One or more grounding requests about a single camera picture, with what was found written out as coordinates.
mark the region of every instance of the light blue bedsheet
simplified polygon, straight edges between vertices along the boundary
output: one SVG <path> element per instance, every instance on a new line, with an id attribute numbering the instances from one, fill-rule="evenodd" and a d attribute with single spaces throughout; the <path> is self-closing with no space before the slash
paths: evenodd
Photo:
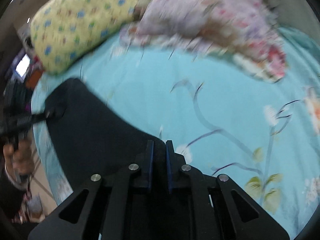
<path id="1" fill-rule="evenodd" d="M 293 239 L 320 202 L 320 48 L 297 30 L 280 31 L 290 68 L 274 84 L 222 59 L 177 50 L 127 50 L 116 35 L 64 75 L 45 74 L 32 110 L 42 111 L 58 85 L 79 77 L 124 120 L 172 140 L 187 163 L 205 174 L 228 174 Z M 34 126 L 34 135 L 59 204 L 72 190 L 45 123 Z"/>

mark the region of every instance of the yellow pillow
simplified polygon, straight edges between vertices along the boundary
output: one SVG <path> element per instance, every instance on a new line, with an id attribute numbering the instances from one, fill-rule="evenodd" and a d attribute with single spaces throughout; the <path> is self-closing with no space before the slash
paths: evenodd
<path id="1" fill-rule="evenodd" d="M 50 0 L 31 22 L 31 39 L 46 71 L 66 70 L 85 52 L 133 20 L 139 0 Z"/>

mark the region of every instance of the tiled floor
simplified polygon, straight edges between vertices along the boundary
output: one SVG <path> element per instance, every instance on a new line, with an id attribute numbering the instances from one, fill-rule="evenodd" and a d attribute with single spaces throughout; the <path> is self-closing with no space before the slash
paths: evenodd
<path id="1" fill-rule="evenodd" d="M 28 137 L 30 137 L 30 139 L 33 139 L 32 131 L 28 134 Z M 57 204 L 52 197 L 52 193 L 49 187 L 47 177 L 44 172 L 44 168 L 40 162 L 38 153 L 36 151 L 36 145 L 34 140 L 32 140 L 31 148 L 36 167 L 34 172 L 34 178 L 30 182 L 30 190 L 33 196 L 40 196 L 43 213 L 45 216 L 47 216 L 57 207 Z"/>

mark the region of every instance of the human hand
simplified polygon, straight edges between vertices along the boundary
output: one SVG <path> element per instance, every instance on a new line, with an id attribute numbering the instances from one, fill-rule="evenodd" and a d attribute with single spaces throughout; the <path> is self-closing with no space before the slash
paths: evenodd
<path id="1" fill-rule="evenodd" d="M 6 144 L 3 147 L 5 166 L 13 180 L 16 180 L 15 171 L 19 175 L 28 175 L 33 172 L 35 164 L 31 156 L 30 146 L 31 143 L 28 140 L 21 140 L 17 151 L 14 151 L 12 144 Z"/>

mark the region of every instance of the metal screw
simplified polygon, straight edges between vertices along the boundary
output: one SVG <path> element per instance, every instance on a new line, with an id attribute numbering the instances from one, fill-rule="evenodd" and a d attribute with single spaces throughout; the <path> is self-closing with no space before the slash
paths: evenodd
<path id="1" fill-rule="evenodd" d="M 229 177 L 226 174 L 221 174 L 221 175 L 219 175 L 219 179 L 223 182 L 226 182 L 226 181 L 228 181 Z"/>
<path id="2" fill-rule="evenodd" d="M 99 181 L 101 179 L 101 176 L 99 174 L 93 174 L 91 176 L 92 181 Z"/>
<path id="3" fill-rule="evenodd" d="M 191 170 L 191 166 L 188 165 L 188 164 L 184 164 L 184 165 L 181 166 L 181 169 L 183 171 L 190 171 Z"/>
<path id="4" fill-rule="evenodd" d="M 129 170 L 130 171 L 136 171 L 137 169 L 139 169 L 139 165 L 138 164 L 132 163 L 132 164 L 129 165 Z"/>

